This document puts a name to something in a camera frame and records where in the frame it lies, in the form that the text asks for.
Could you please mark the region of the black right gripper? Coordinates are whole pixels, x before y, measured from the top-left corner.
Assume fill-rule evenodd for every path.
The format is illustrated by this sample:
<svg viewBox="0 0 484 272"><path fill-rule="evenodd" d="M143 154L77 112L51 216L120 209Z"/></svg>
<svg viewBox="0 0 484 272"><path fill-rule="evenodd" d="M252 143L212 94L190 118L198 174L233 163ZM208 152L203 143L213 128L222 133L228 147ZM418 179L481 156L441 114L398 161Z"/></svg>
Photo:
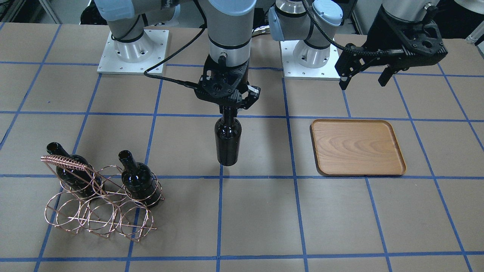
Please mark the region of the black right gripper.
<svg viewBox="0 0 484 272"><path fill-rule="evenodd" d="M259 99L261 88L248 82L249 60L226 67L207 57L195 95L200 100L236 109L249 109Z"/></svg>

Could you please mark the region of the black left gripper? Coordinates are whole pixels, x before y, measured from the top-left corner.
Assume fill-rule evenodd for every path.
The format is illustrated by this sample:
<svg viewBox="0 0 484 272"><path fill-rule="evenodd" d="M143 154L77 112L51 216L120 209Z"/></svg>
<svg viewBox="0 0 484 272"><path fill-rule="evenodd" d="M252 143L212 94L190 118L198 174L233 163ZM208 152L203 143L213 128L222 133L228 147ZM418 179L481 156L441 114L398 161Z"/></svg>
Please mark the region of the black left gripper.
<svg viewBox="0 0 484 272"><path fill-rule="evenodd" d="M385 66L378 78L387 85L394 74L417 66L440 62L448 51L434 16L437 8L423 8L419 21L405 21L380 8L368 32L365 43L357 47L348 43L337 60L339 86L345 91L356 74L372 66Z"/></svg>

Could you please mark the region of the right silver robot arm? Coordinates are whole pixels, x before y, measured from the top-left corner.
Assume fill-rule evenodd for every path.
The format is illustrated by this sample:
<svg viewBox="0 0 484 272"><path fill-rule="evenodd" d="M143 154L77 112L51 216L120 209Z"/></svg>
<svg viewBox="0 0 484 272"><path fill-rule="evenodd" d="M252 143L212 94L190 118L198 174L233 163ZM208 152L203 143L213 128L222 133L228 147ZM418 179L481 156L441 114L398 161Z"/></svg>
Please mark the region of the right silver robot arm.
<svg viewBox="0 0 484 272"><path fill-rule="evenodd" d="M221 112L247 110L260 88L248 82L255 0L95 0L110 37L99 73L144 74L192 88L200 100L217 104ZM148 26L195 26L197 37L208 32L209 53L199 82L162 76L156 69L167 55L168 35Z"/></svg>

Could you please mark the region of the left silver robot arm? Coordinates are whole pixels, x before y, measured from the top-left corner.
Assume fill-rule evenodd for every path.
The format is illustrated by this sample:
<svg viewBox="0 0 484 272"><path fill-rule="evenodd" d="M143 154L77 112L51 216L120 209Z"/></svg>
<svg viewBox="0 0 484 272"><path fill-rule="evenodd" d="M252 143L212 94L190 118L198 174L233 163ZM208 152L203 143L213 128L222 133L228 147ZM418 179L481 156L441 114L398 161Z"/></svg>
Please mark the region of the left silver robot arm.
<svg viewBox="0 0 484 272"><path fill-rule="evenodd" d="M356 74L384 66L378 82L386 86L391 77L412 67L439 63L448 50L434 17L437 0L384 0L366 41L361 46L334 41L346 16L332 0L277 0L268 10L268 24L275 41L297 41L292 52L296 64L309 69L325 66L331 46L341 51L335 70L345 90Z"/></svg>

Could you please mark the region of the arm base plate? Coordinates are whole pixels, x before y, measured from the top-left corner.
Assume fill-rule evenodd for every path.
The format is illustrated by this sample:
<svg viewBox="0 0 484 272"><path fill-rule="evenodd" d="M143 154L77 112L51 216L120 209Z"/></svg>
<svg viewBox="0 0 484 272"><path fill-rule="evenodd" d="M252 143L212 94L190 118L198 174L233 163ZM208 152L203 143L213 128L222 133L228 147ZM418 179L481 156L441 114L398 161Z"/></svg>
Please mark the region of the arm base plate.
<svg viewBox="0 0 484 272"><path fill-rule="evenodd" d="M168 30L145 30L138 41L131 43L114 41L109 34L97 72L142 75L146 69L165 59L168 40Z"/></svg>
<svg viewBox="0 0 484 272"><path fill-rule="evenodd" d="M335 69L337 48L314 49L304 41L281 41L281 59L285 79L339 80Z"/></svg>

